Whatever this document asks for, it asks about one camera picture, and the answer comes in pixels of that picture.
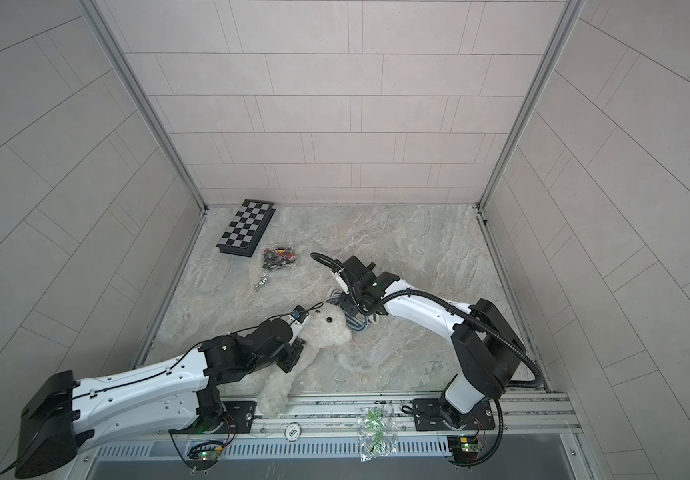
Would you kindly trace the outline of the blue white striped shirt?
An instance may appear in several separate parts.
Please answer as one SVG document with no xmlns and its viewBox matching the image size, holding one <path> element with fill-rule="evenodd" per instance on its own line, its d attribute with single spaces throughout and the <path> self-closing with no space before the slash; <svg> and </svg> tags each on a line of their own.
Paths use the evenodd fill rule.
<svg viewBox="0 0 690 480">
<path fill-rule="evenodd" d="M 353 331 L 365 331 L 370 325 L 378 322 L 376 315 L 365 316 L 350 298 L 350 295 L 339 289 L 332 289 L 327 303 L 338 306 L 345 314 L 346 325 Z"/>
</svg>

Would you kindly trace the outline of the white teddy bear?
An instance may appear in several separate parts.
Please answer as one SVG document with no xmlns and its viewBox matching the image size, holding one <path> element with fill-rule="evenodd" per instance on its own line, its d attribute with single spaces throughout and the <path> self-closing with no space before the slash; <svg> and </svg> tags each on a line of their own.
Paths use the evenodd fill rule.
<svg viewBox="0 0 690 480">
<path fill-rule="evenodd" d="M 302 341 L 302 350 L 289 372 L 279 366 L 271 367 L 257 399 L 261 414 L 267 418 L 277 418 L 284 411 L 294 382 L 322 350 L 345 345 L 353 337 L 345 312 L 331 303 L 313 309 L 301 326 L 293 326 L 292 330 L 296 334 L 295 339 Z"/>
</svg>

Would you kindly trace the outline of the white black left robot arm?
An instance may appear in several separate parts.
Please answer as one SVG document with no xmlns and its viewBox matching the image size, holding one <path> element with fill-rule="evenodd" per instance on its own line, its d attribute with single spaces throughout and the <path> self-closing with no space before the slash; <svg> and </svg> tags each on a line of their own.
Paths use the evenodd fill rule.
<svg viewBox="0 0 690 480">
<path fill-rule="evenodd" d="M 70 370 L 50 376 L 20 416 L 18 479 L 39 477 L 81 452 L 137 434 L 198 426 L 217 428 L 219 388 L 272 365 L 289 372 L 303 348 L 304 321 L 276 317 L 238 333 L 202 341 L 173 359 L 78 380 Z"/>
</svg>

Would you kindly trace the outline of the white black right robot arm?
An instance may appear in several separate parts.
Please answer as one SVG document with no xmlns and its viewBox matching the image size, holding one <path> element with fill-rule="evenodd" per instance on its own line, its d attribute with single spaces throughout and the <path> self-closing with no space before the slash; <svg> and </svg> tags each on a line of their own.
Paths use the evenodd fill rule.
<svg viewBox="0 0 690 480">
<path fill-rule="evenodd" d="M 352 256 L 344 262 L 336 260 L 332 271 L 358 312 L 409 320 L 452 345 L 460 372 L 443 392 L 447 412 L 466 415 L 481 401 L 500 398 L 510 386 L 543 385 L 540 367 L 529 358 L 525 345 L 492 302 L 448 301 L 413 287 L 395 274 L 376 275 L 373 268 Z"/>
</svg>

